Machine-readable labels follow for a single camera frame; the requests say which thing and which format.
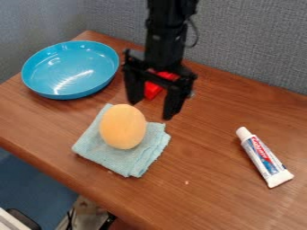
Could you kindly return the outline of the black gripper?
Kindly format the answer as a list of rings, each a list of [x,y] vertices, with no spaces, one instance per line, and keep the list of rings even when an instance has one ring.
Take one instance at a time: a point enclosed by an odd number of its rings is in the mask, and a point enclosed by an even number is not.
[[[162,118],[170,120],[180,112],[184,100],[189,97],[194,73],[182,66],[182,51],[185,47],[186,30],[165,30],[161,33],[148,31],[145,51],[126,49],[124,51],[124,87],[126,100],[137,104],[144,99],[145,81],[164,87],[166,96],[162,105]],[[170,72],[178,76],[166,80],[150,74]]]

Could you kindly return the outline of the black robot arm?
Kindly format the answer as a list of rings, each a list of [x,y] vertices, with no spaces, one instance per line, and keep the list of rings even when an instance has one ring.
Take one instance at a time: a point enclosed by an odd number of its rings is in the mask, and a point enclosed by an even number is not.
[[[145,97],[145,82],[166,90],[162,119],[169,120],[190,97],[197,75],[182,65],[188,25],[194,23],[198,0],[148,0],[145,50],[124,51],[124,88],[126,99],[137,104]]]

